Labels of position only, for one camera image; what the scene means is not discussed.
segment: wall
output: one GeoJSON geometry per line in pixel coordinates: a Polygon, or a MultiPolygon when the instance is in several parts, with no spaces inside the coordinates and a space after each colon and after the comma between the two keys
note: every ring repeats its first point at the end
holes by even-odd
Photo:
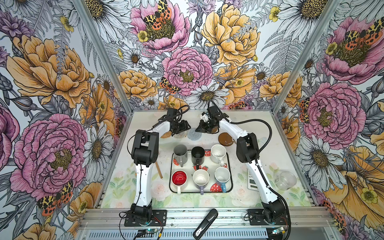
{"type": "Polygon", "coordinates": [[[277,111],[317,202],[344,239],[384,239],[383,7],[342,1],[300,67],[299,103],[287,98],[277,111]]]}
{"type": "MultiPolygon", "coordinates": [[[[134,109],[205,109],[208,100],[223,109],[265,109],[273,106],[327,0],[86,3],[134,109]]],[[[292,107],[301,83],[298,78],[290,93],[292,107]]]]}
{"type": "Polygon", "coordinates": [[[127,115],[69,0],[0,8],[1,239],[71,240],[127,115]]]}

